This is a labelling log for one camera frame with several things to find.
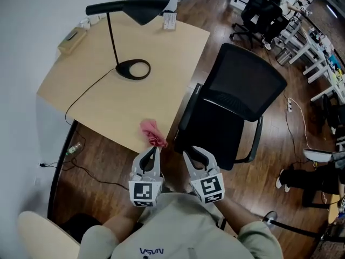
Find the man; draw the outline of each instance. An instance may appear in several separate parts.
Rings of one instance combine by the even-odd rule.
[[[216,227],[217,208],[237,238]],[[143,226],[132,233],[137,222]],[[163,193],[154,208],[129,206],[90,228],[78,259],[150,257],[279,259],[282,251],[268,227],[229,198],[202,204],[194,195]]]
[[[271,49],[272,40],[275,37],[279,36],[280,32],[286,28],[295,12],[305,14],[302,10],[296,8],[297,3],[298,0],[280,0],[280,7],[282,9],[282,15],[284,16],[284,18],[281,22],[275,21],[268,29],[268,32],[265,34],[263,43],[266,49]]]
[[[291,187],[305,190],[302,204],[306,207],[312,206],[316,191],[339,195],[342,200],[345,197],[345,168],[344,165],[335,166],[333,162],[330,162],[311,172],[302,169],[283,169],[280,171],[275,186],[280,189],[283,185],[286,193]]]

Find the wooden desk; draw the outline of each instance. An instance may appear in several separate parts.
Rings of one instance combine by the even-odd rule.
[[[141,120],[156,119],[162,134],[168,135],[210,33],[182,22],[177,22],[176,31],[163,31],[163,17],[145,26],[122,12],[111,14],[111,20],[119,61],[145,59],[151,74],[133,81],[112,71],[73,105],[68,116],[140,153],[148,146]],[[60,56],[37,94],[65,113],[115,64],[104,19],[91,27],[70,56]]]
[[[330,203],[339,201],[339,195],[332,195]],[[329,206],[328,223],[333,223],[339,215],[338,205],[335,203]]]
[[[79,243],[53,222],[34,212],[22,212],[18,230],[32,259],[76,259]]]

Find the shoe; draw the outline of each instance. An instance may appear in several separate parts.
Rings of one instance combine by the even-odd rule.
[[[290,187],[288,185],[284,185],[284,191],[285,193],[288,193],[290,191]]]
[[[281,184],[281,182],[280,182],[280,175],[282,174],[282,171],[284,171],[284,170],[281,170],[281,171],[280,171],[279,177],[277,178],[277,181],[275,182],[275,186],[276,186],[278,189],[280,189],[281,186],[282,186],[282,184]]]
[[[271,49],[271,45],[270,43],[266,42],[264,39],[262,40],[262,42],[264,43],[264,46],[267,50],[270,50]]]

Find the chair leg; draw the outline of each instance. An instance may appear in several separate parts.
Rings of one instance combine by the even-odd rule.
[[[254,48],[254,45],[253,45],[253,38],[251,35],[248,35],[248,39],[249,39],[249,42],[250,42],[250,49],[252,50]]]
[[[232,35],[248,35],[248,32],[234,32]]]
[[[245,32],[249,32],[248,29],[247,29],[245,26],[243,26],[243,25],[240,25],[240,24],[235,23],[235,26],[240,27],[240,28],[241,28],[243,31],[245,31]]]

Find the black office chair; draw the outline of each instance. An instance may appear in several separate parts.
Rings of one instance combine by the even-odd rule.
[[[241,13],[243,25],[238,23],[231,25],[234,29],[236,26],[240,27],[243,32],[232,33],[230,38],[233,38],[234,35],[246,35],[249,38],[251,49],[253,49],[253,39],[263,47],[261,39],[256,36],[256,33],[265,34],[272,21],[281,16],[282,9],[279,4],[280,0],[249,0]],[[252,21],[255,15],[259,16],[256,23]]]
[[[337,129],[339,126],[345,125],[345,105],[339,104],[339,98],[335,92],[332,98],[336,100],[335,105],[332,105],[330,97],[326,94],[322,96],[323,114],[328,126]]]
[[[281,74],[256,54],[223,44],[204,84],[198,84],[187,104],[178,132],[175,151],[198,146],[212,153],[220,168],[231,170],[234,163],[255,158],[262,114],[286,87]],[[258,121],[252,149],[236,159],[244,120]]]

